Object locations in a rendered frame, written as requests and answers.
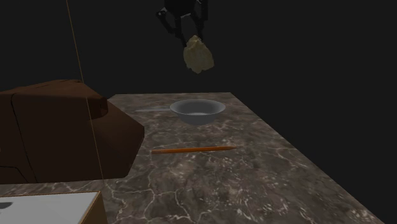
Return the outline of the pale yellow lump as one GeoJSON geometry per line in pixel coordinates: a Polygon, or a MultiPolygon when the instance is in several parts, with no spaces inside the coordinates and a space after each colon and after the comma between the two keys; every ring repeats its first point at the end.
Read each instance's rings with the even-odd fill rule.
{"type": "Polygon", "coordinates": [[[197,74],[214,67],[211,51],[197,35],[188,40],[183,50],[183,59],[186,67],[197,74]]]}

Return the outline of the white topped wooden box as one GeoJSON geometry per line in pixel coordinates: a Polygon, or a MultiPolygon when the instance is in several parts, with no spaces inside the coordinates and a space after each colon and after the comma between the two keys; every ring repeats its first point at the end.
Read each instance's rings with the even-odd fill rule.
{"type": "Polygon", "coordinates": [[[100,191],[0,196],[0,224],[108,224],[100,191]]]}

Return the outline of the large dark brown angular block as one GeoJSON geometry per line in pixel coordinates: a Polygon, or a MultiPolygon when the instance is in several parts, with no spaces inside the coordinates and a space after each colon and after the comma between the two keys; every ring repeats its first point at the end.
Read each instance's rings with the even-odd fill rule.
{"type": "Polygon", "coordinates": [[[0,184],[123,178],[144,126],[80,80],[0,92],[0,184]]]}

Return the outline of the orange pencil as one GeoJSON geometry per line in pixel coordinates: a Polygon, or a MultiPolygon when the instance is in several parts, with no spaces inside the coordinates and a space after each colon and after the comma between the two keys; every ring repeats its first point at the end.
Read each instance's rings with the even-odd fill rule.
{"type": "Polygon", "coordinates": [[[191,152],[202,152],[202,151],[227,151],[236,148],[237,147],[234,146],[212,146],[212,147],[201,147],[201,148],[157,149],[157,150],[151,150],[151,154],[191,153],[191,152]]]}

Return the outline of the grey bowl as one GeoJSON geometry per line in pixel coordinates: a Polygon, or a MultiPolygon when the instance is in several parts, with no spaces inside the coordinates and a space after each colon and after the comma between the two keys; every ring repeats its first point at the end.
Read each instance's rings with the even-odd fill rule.
{"type": "Polygon", "coordinates": [[[209,99],[187,99],[172,103],[169,109],[177,114],[182,122],[190,125],[206,125],[215,121],[226,106],[209,99]]]}

